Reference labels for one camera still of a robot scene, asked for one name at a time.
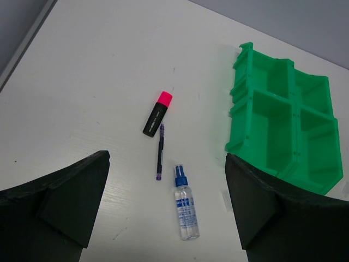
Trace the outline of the clear spray bottle blue cap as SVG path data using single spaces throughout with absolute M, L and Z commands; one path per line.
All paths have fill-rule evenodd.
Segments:
M 182 240 L 196 239 L 200 237 L 200 231 L 192 190 L 189 187 L 188 179 L 182 165 L 176 165 L 174 173 L 176 186 L 174 198 L 176 201 L 180 238 Z

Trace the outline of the clear pen cap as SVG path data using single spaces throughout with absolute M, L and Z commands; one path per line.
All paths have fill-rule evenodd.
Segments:
M 221 195 L 222 195 L 222 199 L 223 199 L 226 211 L 227 212 L 233 212 L 229 191 L 228 190 L 222 190 L 221 191 Z

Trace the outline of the green four-compartment tray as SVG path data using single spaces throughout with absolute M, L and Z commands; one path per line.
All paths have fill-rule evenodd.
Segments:
M 241 46 L 225 150 L 256 168 L 326 195 L 344 176 L 329 79 Z

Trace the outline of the table left edge rail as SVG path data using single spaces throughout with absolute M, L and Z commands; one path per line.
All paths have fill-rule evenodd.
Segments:
M 39 32 L 56 1 L 1 1 L 1 89 Z

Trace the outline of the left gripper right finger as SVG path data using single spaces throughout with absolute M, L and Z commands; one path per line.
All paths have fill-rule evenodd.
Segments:
M 228 154 L 225 174 L 249 261 L 348 261 L 348 202 L 312 193 Z

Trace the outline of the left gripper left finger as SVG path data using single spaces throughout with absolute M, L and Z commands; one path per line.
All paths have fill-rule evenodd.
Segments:
M 79 261 L 88 247 L 110 168 L 98 151 L 1 191 L 1 261 Z

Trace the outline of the purple pen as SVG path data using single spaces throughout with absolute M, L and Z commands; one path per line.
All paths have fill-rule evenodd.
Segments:
M 160 136 L 158 144 L 158 157 L 157 157 L 157 174 L 156 180 L 161 181 L 162 169 L 163 169 L 163 150 L 164 150 L 164 124 L 160 125 Z

